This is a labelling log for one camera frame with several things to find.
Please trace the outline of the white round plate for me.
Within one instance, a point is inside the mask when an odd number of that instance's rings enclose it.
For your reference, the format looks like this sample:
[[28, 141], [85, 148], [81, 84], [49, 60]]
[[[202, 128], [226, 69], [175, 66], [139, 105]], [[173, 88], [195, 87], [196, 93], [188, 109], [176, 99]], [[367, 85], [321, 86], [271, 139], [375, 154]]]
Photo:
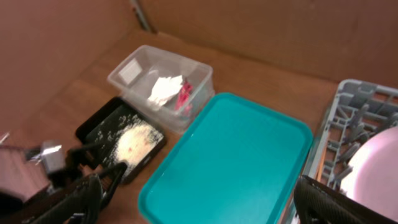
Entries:
[[352, 171], [341, 181], [348, 198], [397, 221], [397, 128], [364, 143], [349, 160]]

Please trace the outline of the red snack wrapper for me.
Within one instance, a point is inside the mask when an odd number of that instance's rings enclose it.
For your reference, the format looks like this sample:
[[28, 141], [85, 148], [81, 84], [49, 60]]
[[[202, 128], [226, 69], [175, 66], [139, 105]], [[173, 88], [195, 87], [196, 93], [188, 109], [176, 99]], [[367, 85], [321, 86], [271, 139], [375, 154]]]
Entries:
[[188, 102], [192, 91], [193, 86], [189, 82], [184, 81], [183, 86], [177, 96], [177, 102], [175, 104], [175, 110], [179, 110], [183, 106], [185, 106], [182, 110], [184, 116], [189, 116], [192, 110], [192, 104]]

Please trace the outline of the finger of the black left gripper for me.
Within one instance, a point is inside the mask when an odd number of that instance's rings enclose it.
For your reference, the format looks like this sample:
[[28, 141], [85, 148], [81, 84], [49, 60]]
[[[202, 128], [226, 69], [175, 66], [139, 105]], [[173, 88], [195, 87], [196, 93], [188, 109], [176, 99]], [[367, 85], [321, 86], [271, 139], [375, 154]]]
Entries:
[[104, 209], [110, 203], [118, 185], [123, 179], [126, 169], [127, 164], [125, 162], [119, 162], [116, 165], [103, 169], [98, 174], [103, 191], [100, 209]]
[[100, 164], [99, 153], [103, 146], [102, 142], [94, 142], [69, 149], [65, 159], [67, 168], [76, 169], [83, 165], [95, 170]]

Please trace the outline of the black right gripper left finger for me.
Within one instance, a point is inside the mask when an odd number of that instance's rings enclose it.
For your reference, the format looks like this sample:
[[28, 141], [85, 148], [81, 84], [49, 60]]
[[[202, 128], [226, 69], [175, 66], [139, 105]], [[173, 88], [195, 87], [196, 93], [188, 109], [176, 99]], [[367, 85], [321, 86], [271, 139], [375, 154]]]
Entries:
[[24, 223], [95, 223], [103, 190], [96, 174], [88, 175], [51, 196], [30, 204]]

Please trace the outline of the rice pile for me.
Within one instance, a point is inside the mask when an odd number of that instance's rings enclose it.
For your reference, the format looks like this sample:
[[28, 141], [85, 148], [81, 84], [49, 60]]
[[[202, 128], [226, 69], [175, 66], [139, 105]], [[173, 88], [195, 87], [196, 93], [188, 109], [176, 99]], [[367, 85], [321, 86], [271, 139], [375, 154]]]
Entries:
[[104, 140], [102, 148], [109, 150], [101, 163], [113, 166], [125, 162], [128, 174], [164, 139], [165, 136], [147, 121], [136, 114], [128, 114], [103, 121], [95, 141]]

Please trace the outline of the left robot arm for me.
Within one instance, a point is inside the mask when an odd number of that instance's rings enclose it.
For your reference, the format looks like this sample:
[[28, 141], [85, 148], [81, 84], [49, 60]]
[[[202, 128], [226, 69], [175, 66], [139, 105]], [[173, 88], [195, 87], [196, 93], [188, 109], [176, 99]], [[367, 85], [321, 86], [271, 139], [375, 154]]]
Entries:
[[94, 152], [103, 144], [67, 151], [58, 143], [30, 149], [1, 146], [1, 218], [65, 215], [88, 218], [111, 201], [127, 164], [101, 165]]

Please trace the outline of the white napkin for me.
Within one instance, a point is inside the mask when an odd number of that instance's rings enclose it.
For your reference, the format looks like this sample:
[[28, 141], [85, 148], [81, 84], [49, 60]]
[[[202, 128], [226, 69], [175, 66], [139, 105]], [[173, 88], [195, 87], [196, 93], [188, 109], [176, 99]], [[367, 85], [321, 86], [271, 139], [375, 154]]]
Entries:
[[151, 95], [148, 100], [157, 105], [163, 106], [175, 95], [177, 95], [183, 87], [183, 77], [161, 77], [152, 88]]

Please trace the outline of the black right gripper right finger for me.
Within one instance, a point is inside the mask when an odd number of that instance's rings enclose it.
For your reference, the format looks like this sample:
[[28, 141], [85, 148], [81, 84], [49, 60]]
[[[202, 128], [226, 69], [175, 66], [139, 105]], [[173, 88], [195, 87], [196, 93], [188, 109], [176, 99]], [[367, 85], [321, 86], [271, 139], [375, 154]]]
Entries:
[[307, 175], [297, 180], [294, 205], [301, 224], [397, 224]]

